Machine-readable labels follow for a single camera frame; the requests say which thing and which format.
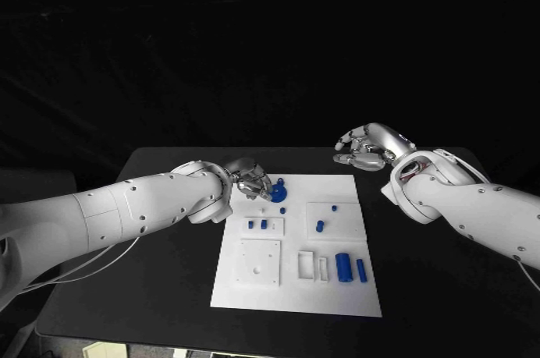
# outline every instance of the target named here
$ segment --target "blue shape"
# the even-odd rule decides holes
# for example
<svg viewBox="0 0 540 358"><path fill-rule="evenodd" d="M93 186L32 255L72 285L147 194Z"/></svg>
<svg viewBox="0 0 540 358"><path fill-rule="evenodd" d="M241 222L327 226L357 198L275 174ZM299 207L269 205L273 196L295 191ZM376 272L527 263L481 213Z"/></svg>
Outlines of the blue shape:
<svg viewBox="0 0 540 358"><path fill-rule="evenodd" d="M273 191L269 193L273 197L273 203L279 204L288 198L288 190L285 189L285 181L282 178L277 179L277 183L273 184Z"/></svg>
<svg viewBox="0 0 540 358"><path fill-rule="evenodd" d="M357 267L358 267L360 281L368 282L368 277L365 276L364 261L361 259L357 259Z"/></svg>
<svg viewBox="0 0 540 358"><path fill-rule="evenodd" d="M324 221L322 220L318 221L318 228L316 229L318 229L319 233L324 231Z"/></svg>
<svg viewBox="0 0 540 358"><path fill-rule="evenodd" d="M347 253L335 254L340 282L353 282L351 259Z"/></svg>

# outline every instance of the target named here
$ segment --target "black table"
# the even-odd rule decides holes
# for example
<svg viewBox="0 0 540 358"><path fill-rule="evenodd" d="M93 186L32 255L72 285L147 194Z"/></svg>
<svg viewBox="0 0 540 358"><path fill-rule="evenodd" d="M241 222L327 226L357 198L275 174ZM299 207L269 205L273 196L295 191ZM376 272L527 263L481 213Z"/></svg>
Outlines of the black table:
<svg viewBox="0 0 540 358"><path fill-rule="evenodd" d="M446 150L480 166L469 151ZM540 293L514 261L458 235L443 219L413 222L380 192L390 168L361 172L334 163L334 153L331 148L142 148L119 180L168 172L191 160L224 165L243 156L269 173L353 174L381 319L211 308L225 223L192 225L185 219L143 237L107 270L58 286L38 333L267 356L539 356Z"/></svg>

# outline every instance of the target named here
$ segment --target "black curtain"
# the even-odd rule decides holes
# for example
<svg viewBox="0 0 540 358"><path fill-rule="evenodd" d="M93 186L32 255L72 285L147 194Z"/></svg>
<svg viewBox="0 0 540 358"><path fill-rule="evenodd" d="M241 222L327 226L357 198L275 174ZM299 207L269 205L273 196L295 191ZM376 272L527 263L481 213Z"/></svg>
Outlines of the black curtain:
<svg viewBox="0 0 540 358"><path fill-rule="evenodd" d="M540 193L516 0L61 2L3 6L2 166L67 168L88 189L137 147L334 146L383 122Z"/></svg>

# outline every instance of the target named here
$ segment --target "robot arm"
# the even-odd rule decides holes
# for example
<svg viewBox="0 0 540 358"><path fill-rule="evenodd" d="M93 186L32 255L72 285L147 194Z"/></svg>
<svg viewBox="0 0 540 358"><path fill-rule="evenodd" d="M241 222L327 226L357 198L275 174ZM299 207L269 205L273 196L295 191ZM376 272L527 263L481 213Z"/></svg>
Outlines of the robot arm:
<svg viewBox="0 0 540 358"><path fill-rule="evenodd" d="M465 237L540 269L540 197L491 184L478 172L484 183L477 183L459 158L443 150L417 151L377 123L351 130L335 149L348 142L351 154L338 154L334 160L368 171L391 164L381 192L410 218L428 224L443 216Z"/></svg>
<svg viewBox="0 0 540 358"><path fill-rule="evenodd" d="M0 310L55 265L169 227L218 223L233 213L233 183L250 199L272 200L272 182L253 159L227 167L197 161L169 173L84 193L0 205Z"/></svg>

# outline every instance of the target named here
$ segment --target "robotic hand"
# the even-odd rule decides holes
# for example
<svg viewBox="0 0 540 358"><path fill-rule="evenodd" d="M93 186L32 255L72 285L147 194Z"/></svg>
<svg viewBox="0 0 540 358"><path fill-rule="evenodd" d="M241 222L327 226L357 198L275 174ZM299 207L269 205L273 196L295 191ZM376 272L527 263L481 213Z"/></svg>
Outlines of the robotic hand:
<svg viewBox="0 0 540 358"><path fill-rule="evenodd" d="M365 171L394 167L381 192L422 224L441 216L454 229L498 253L540 269L540 198L497 184L448 151L419 151L387 126L348 131L334 160ZM459 164L481 180L475 181Z"/></svg>
<svg viewBox="0 0 540 358"><path fill-rule="evenodd" d="M0 310L55 265L172 226L221 222L231 213L233 183L247 198L272 200L262 166L243 158L225 168L192 161L95 190L0 205Z"/></svg>

